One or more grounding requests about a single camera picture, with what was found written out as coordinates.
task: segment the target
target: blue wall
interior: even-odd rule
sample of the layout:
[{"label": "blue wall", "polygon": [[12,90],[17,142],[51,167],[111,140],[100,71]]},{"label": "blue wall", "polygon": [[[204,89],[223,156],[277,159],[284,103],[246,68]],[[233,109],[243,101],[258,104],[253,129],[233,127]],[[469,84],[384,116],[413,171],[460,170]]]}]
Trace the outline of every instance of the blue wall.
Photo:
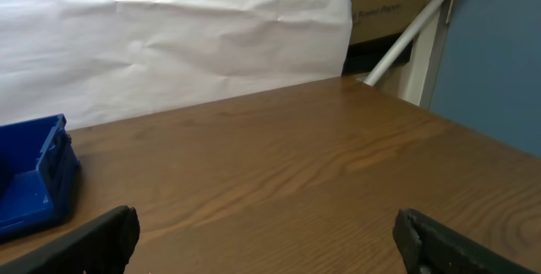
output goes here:
[{"label": "blue wall", "polygon": [[430,110],[541,156],[541,0],[458,0]]}]

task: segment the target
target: wooden table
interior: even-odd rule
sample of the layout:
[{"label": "wooden table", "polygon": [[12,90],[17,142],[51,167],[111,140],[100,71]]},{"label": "wooden table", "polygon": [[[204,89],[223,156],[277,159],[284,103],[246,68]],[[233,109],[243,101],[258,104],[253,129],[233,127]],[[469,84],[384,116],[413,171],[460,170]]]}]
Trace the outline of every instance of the wooden table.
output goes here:
[{"label": "wooden table", "polygon": [[71,135],[74,219],[0,263],[128,205],[127,273],[404,273],[391,229],[412,207],[541,271],[541,161],[351,79]]}]

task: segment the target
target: blue container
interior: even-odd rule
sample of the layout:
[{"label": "blue container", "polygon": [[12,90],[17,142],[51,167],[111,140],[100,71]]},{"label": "blue container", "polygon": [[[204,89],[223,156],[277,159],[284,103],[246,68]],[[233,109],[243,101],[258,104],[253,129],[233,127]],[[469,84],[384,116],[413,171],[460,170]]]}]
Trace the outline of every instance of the blue container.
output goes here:
[{"label": "blue container", "polygon": [[69,214],[79,162],[63,114],[0,127],[0,241]]}]

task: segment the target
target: white sheet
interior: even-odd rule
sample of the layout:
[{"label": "white sheet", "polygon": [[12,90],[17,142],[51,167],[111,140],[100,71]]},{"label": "white sheet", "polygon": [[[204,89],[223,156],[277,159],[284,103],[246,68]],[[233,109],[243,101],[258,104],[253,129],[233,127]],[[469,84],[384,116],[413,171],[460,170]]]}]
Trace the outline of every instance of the white sheet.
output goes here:
[{"label": "white sheet", "polygon": [[0,0],[0,124],[105,123],[340,75],[349,0]]}]

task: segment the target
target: white pole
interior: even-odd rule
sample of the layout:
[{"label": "white pole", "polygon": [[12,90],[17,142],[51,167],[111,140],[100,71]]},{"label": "white pole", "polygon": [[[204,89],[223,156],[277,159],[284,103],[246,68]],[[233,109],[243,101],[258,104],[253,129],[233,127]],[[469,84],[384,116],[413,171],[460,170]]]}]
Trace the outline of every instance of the white pole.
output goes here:
[{"label": "white pole", "polygon": [[380,77],[394,63],[395,59],[402,53],[407,44],[415,37],[415,35],[423,28],[424,24],[429,20],[430,16],[440,7],[444,0],[431,0],[429,4],[417,15],[413,22],[407,27],[402,35],[387,51],[385,56],[366,77],[364,83],[367,85],[375,85],[380,80]]}]

